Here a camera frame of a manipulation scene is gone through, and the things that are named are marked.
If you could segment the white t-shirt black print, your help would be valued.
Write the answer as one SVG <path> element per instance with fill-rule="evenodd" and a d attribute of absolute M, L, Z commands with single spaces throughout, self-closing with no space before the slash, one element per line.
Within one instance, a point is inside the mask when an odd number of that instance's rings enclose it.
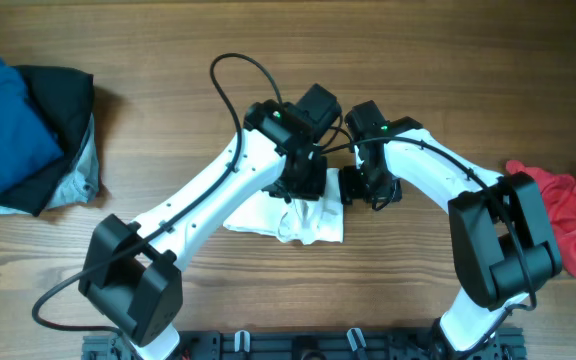
<path fill-rule="evenodd" d="M 223 223 L 230 231 L 276 237 L 280 242 L 342 243 L 344 237 L 339 170 L 327 170 L 324 195 L 316 201 L 295 199 L 286 203 L 258 191 Z"/>

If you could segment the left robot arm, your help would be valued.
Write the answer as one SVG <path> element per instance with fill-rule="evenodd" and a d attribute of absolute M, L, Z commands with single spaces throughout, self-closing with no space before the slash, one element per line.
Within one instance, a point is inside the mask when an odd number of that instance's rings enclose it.
<path fill-rule="evenodd" d="M 78 289 L 140 359 L 166 359 L 180 335 L 182 273 L 220 227 L 282 241 L 337 241 L 343 206 L 318 145 L 342 110 L 313 85 L 295 104 L 253 104 L 224 151 L 166 202 L 93 231 Z"/>

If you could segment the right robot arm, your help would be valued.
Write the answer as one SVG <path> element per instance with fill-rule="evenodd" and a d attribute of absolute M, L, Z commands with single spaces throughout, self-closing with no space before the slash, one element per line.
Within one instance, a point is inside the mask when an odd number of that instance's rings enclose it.
<path fill-rule="evenodd" d="M 357 163 L 341 171 L 341 199 L 380 211 L 408 182 L 449 217 L 460 290 L 420 344 L 430 359 L 466 359 L 496 340 L 515 310 L 533 311 L 537 291 L 562 270 L 562 258 L 536 181 L 502 175 L 441 145 L 416 120 L 384 118 L 368 101 L 345 116 Z"/>

